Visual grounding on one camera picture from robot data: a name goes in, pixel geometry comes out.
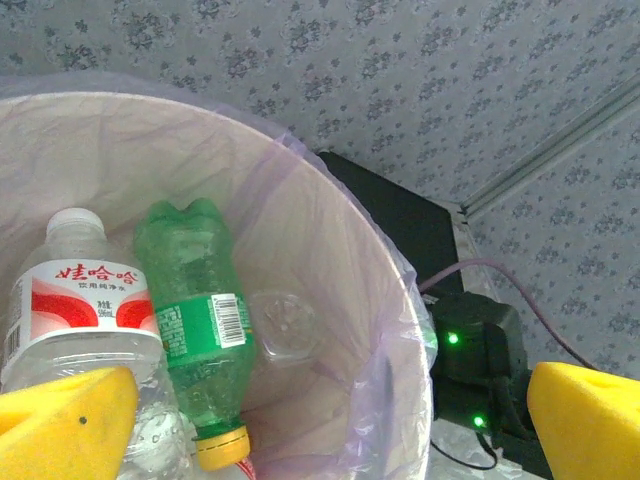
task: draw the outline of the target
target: wallpaper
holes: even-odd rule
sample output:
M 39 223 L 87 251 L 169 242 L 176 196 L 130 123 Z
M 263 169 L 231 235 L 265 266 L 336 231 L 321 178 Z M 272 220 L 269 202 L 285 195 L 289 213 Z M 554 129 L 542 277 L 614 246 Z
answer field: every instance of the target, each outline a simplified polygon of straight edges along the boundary
M 0 0 L 0 74 L 100 69 L 461 202 L 628 79 L 637 0 Z
M 640 379 L 640 102 L 471 228 L 478 250 L 515 270 L 583 356 Z M 520 310 L 530 363 L 575 363 L 505 278 L 492 279 Z

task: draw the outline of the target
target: green plastic bottle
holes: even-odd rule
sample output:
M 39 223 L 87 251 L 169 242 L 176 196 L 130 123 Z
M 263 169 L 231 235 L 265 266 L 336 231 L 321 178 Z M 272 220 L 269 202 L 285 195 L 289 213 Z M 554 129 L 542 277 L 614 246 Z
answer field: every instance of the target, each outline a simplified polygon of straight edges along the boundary
M 205 198 L 182 211 L 156 203 L 134 238 L 178 404 L 196 427 L 207 471 L 250 451 L 240 407 L 256 349 L 232 248 L 222 214 Z

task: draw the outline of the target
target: bottle cap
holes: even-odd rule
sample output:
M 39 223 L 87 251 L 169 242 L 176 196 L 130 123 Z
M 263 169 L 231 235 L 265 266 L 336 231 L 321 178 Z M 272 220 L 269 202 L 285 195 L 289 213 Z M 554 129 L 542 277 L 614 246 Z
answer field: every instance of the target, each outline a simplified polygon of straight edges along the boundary
M 92 211 L 84 208 L 65 208 L 51 217 L 47 225 L 47 235 L 49 235 L 53 229 L 70 223 L 88 223 L 98 227 L 104 232 L 102 220 Z
M 244 460 L 251 452 L 247 427 L 196 440 L 196 456 L 204 471 L 219 470 Z

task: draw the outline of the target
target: crumpled plastic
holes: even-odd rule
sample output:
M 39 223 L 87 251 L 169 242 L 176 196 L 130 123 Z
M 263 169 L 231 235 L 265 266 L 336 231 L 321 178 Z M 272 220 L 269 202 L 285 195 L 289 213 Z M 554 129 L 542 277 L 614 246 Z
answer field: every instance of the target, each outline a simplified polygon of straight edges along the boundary
M 293 292 L 328 335 L 304 388 L 245 412 L 258 478 L 425 478 L 436 340 L 415 272 L 286 129 L 175 88 L 73 73 L 0 78 L 0 145 L 1 298 L 60 209 L 93 210 L 130 248 L 153 202 L 208 196 L 247 295 Z

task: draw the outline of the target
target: plastic water bottle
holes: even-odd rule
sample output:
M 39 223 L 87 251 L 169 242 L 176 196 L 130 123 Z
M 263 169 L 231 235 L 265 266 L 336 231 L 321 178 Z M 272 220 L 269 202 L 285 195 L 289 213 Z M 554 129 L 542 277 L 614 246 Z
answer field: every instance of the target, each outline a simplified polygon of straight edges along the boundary
M 152 206 L 136 228 L 180 411 L 195 425 L 200 467 L 218 470 L 248 456 L 240 407 L 255 358 L 233 241 L 208 199 L 185 210 Z
M 4 343 L 4 391 L 123 365 L 136 378 L 136 425 L 119 479 L 192 475 L 146 280 L 107 242 L 100 218 L 70 208 L 54 215 L 44 245 L 13 287 Z

